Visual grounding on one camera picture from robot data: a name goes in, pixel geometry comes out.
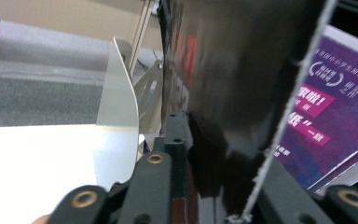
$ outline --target bolt hole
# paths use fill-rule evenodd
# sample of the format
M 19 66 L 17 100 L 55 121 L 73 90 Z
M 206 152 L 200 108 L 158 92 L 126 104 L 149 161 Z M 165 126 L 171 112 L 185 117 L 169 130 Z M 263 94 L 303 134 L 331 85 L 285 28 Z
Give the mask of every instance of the bolt hole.
M 159 161 L 159 157 L 158 156 L 152 156 L 150 158 L 151 161 Z
M 135 218 L 134 224 L 149 224 L 151 223 L 151 218 L 147 214 L 141 214 Z
M 300 221 L 303 224 L 316 224 L 315 219 L 308 214 L 300 214 L 298 216 L 298 221 Z
M 98 194 L 91 190 L 78 193 L 72 199 L 72 206 L 76 208 L 84 208 L 94 204 L 98 199 Z
M 150 163 L 153 163 L 153 164 L 158 164 L 158 163 L 161 163 L 163 160 L 164 160 L 164 157 L 160 156 L 160 155 L 151 155 L 147 158 L 147 160 L 150 162 Z
M 347 198 L 348 198 L 349 200 L 358 203 L 358 196 L 357 196 L 357 195 L 355 195 L 355 194 L 350 194 L 350 193 L 349 193 L 349 194 L 347 194 L 346 196 L 347 196 Z

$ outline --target black cable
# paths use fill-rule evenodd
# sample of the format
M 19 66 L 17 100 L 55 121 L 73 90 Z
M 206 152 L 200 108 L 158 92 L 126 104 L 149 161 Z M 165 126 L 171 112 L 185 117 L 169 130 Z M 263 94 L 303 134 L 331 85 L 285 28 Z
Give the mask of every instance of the black cable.
M 149 67 L 147 67 L 144 63 L 141 63 L 141 61 L 139 61 L 139 59 L 137 60 L 138 64 L 141 65 L 141 67 L 147 71 L 149 69 Z
M 158 56 L 157 56 L 157 54 L 156 54 L 156 52 L 155 52 L 155 50 L 154 50 L 154 49 L 153 49 L 153 54 L 155 55 L 156 60 L 158 60 Z

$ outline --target purple poster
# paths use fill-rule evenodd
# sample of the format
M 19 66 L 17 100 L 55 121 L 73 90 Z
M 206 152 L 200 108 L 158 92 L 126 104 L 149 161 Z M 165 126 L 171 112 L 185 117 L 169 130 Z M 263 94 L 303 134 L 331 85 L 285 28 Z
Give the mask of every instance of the purple poster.
M 358 38 L 326 29 L 275 157 L 313 191 L 358 161 Z

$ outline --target gray floor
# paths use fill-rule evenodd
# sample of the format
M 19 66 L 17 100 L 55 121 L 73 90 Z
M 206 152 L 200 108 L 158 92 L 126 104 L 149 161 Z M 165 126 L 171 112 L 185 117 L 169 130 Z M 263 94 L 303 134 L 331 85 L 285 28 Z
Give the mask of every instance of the gray floor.
M 0 126 L 95 123 L 109 42 L 7 21 L 0 36 Z M 142 49 L 139 61 L 156 57 Z

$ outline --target brass insert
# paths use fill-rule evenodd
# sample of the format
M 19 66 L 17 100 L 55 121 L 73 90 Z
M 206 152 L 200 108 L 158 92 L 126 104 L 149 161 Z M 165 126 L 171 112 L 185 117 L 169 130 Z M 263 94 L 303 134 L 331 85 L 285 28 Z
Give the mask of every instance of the brass insert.
M 337 195 L 345 203 L 358 207 L 358 192 L 350 189 L 342 189 Z
M 91 190 L 78 193 L 72 199 L 72 206 L 76 208 L 85 208 L 94 204 L 98 199 L 98 194 Z
M 149 157 L 147 157 L 147 161 L 153 164 L 158 164 L 164 161 L 164 157 L 160 155 L 150 155 Z

